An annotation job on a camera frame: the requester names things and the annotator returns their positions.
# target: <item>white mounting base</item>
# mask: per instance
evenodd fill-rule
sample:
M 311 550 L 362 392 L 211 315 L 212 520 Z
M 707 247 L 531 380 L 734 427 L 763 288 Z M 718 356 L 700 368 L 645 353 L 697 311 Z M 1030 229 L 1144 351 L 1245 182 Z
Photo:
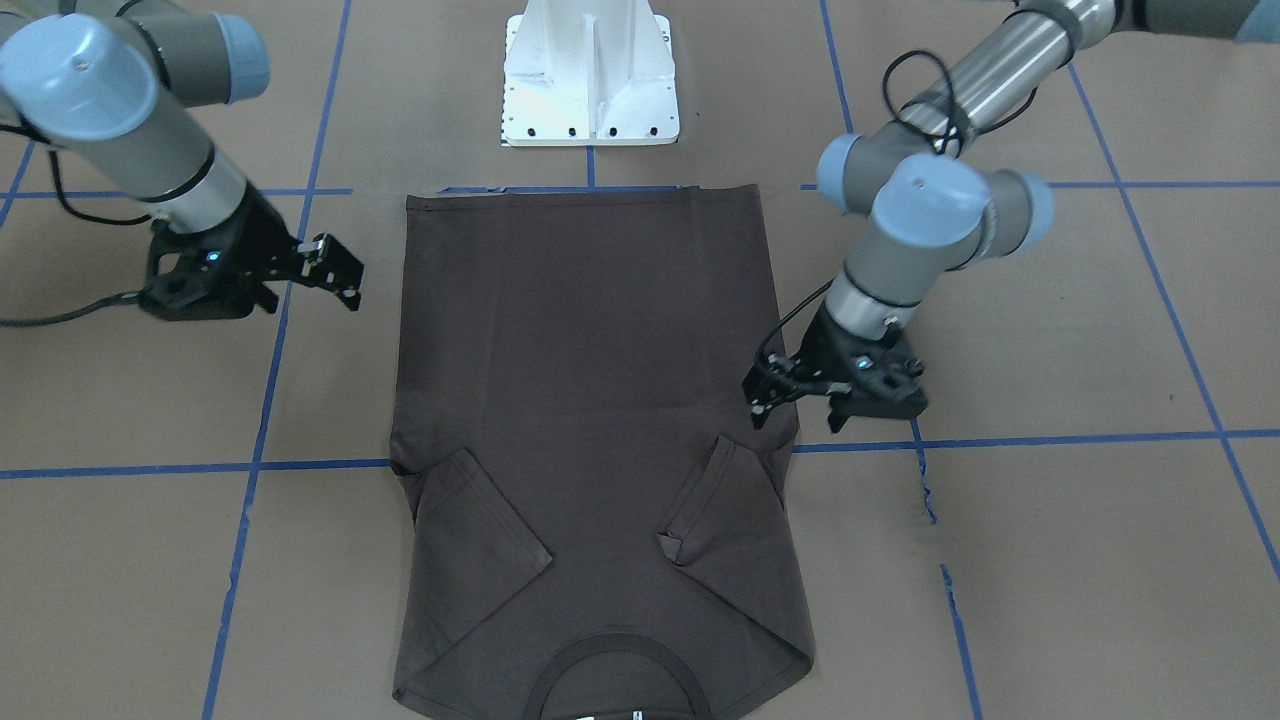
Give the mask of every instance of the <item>white mounting base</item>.
M 529 0 L 507 20 L 503 69 L 504 145 L 680 137 L 671 22 L 648 0 Z

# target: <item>gray fabric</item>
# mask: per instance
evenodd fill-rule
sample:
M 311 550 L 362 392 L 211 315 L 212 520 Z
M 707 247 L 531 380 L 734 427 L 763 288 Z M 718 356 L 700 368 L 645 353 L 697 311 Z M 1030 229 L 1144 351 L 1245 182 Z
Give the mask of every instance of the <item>gray fabric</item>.
M 733 719 L 804 676 L 796 418 L 751 429 L 739 386 L 778 318 L 756 188 L 407 209 L 394 697 L 436 720 Z

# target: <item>blue cap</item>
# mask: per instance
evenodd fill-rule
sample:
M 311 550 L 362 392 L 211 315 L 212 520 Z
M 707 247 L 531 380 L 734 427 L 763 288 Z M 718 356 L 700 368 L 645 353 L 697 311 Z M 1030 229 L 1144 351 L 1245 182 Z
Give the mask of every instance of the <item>blue cap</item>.
M 991 187 L 960 160 L 932 152 L 899 163 L 872 202 L 872 222 L 916 247 L 960 242 L 982 222 Z
M 232 70 L 232 91 L 227 104 L 266 92 L 266 86 L 271 82 L 271 58 L 266 54 L 262 36 L 239 15 L 214 13 L 214 18 L 218 19 L 218 27 L 223 28 L 227 64 Z
M 1236 42 L 1280 42 L 1280 0 L 1260 0 L 1235 35 Z
M 832 140 L 818 159 L 818 192 L 846 213 L 852 213 L 854 209 L 845 197 L 845 163 L 859 137 L 861 136 L 850 133 Z
M 1018 176 L 1018 179 L 1023 181 L 1023 186 L 1027 187 L 1027 195 L 1030 196 L 1032 201 L 1032 224 L 1027 231 L 1027 237 L 1023 238 L 1021 245 L 1014 249 L 1014 252 L 1019 250 L 1025 250 L 1048 233 L 1048 229 L 1053 227 L 1053 215 L 1057 211 L 1057 201 L 1053 200 L 1053 191 L 1050 190 L 1048 183 L 1043 178 L 1034 173 L 1023 173 L 1019 170 L 1009 170 Z
M 141 53 L 77 13 L 41 18 L 9 37 L 0 87 L 41 132 L 96 142 L 141 126 L 160 83 Z

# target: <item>white stand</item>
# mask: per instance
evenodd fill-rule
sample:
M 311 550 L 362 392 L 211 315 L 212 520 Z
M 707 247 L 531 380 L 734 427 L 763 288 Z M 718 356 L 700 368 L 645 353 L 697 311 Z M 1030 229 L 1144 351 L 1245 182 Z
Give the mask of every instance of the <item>white stand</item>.
M 504 145 L 663 145 L 680 136 L 671 23 L 648 0 L 529 0 L 507 20 Z

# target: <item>robotic arm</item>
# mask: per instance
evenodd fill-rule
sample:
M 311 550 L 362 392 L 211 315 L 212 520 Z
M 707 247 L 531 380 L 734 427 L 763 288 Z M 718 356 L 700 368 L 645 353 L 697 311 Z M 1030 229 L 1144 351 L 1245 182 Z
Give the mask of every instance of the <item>robotic arm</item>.
M 44 17 L 0 13 L 0 120 L 82 155 L 146 208 L 143 310 L 165 320 L 274 313 L 265 281 L 275 279 L 360 307 L 364 264 L 329 234 L 296 240 L 184 109 L 266 90 L 266 49 L 247 20 L 166 0 L 15 4 Z
M 924 365 L 902 328 L 933 282 L 1033 245 L 1053 220 L 1044 181 L 979 173 L 957 156 L 1075 53 L 1126 29 L 1280 42 L 1280 0 L 1024 0 L 879 132 L 836 138 L 818 161 L 818 190 L 869 222 L 842 272 L 810 296 L 829 287 L 800 351 L 768 350 L 781 324 L 762 343 L 742 382 L 756 428 L 806 395 L 829 397 L 832 432 L 855 415 L 925 409 Z

